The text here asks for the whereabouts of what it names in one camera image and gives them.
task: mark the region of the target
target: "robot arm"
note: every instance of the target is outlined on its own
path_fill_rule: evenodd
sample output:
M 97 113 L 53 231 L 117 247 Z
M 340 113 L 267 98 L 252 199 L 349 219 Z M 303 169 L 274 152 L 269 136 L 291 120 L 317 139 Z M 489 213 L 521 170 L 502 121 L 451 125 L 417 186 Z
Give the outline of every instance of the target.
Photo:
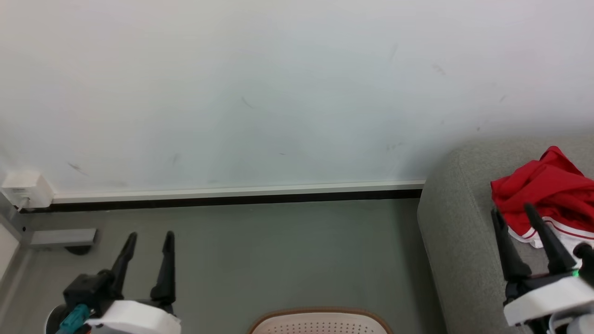
M 510 326 L 528 325 L 534 334 L 594 333 L 594 250 L 586 243 L 574 249 L 582 259 L 576 265 L 571 254 L 546 226 L 531 204 L 525 205 L 531 226 L 538 232 L 549 272 L 532 275 L 510 241 L 502 214 L 493 209 L 491 217 L 501 260 L 505 287 L 504 315 Z
M 122 288 L 136 239 L 136 233 L 130 234 L 111 270 L 103 269 L 96 275 L 81 274 L 68 285 L 64 290 L 65 304 L 50 313 L 45 334 L 87 334 L 94 328 L 101 333 L 118 334 L 181 333 L 181 321 L 173 314 L 172 307 L 175 302 L 173 232 L 169 231 L 165 238 L 163 261 L 150 299 L 124 300 Z M 79 313 L 79 309 L 88 311 Z

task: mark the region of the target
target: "teal connector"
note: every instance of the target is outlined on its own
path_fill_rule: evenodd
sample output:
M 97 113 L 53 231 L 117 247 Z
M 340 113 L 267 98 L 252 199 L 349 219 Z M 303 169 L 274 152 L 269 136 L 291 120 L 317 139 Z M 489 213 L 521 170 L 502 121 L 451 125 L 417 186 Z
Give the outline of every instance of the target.
M 77 305 L 60 324 L 56 334 L 74 334 L 90 317 L 89 308 L 84 304 Z

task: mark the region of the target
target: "baseboard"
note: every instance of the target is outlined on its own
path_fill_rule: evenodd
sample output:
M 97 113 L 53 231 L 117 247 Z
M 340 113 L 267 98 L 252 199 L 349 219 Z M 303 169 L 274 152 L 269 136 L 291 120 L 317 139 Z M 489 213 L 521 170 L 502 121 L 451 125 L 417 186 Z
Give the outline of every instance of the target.
M 410 198 L 421 195 L 421 189 L 424 183 L 424 180 L 414 180 L 99 194 L 56 194 L 50 207 L 32 209 L 28 210 L 28 212 L 71 212 L 143 209 L 151 207 Z

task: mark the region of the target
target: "black baseboard strip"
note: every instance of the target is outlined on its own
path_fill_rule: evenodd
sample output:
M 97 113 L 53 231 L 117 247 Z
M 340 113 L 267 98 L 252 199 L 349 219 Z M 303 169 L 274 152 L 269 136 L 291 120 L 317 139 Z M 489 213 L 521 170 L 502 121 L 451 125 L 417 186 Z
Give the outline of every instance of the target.
M 263 196 L 236 196 L 212 198 L 182 198 L 176 200 L 114 201 L 97 203 L 52 204 L 41 209 L 22 210 L 21 213 L 104 211 L 124 209 L 154 209 L 158 207 L 184 207 L 209 205 L 236 205 L 261 203 L 290 203 L 310 201 L 384 200 L 390 198 L 420 198 L 421 189 L 354 191 L 349 193 L 289 194 Z

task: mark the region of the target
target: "white plug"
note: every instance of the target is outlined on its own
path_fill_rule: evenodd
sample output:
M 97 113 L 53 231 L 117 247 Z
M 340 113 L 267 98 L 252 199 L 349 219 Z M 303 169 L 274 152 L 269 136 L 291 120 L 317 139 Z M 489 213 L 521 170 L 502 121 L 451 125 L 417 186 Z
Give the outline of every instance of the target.
M 9 173 L 2 184 L 2 193 L 19 208 L 48 207 L 52 204 L 53 190 L 38 172 Z

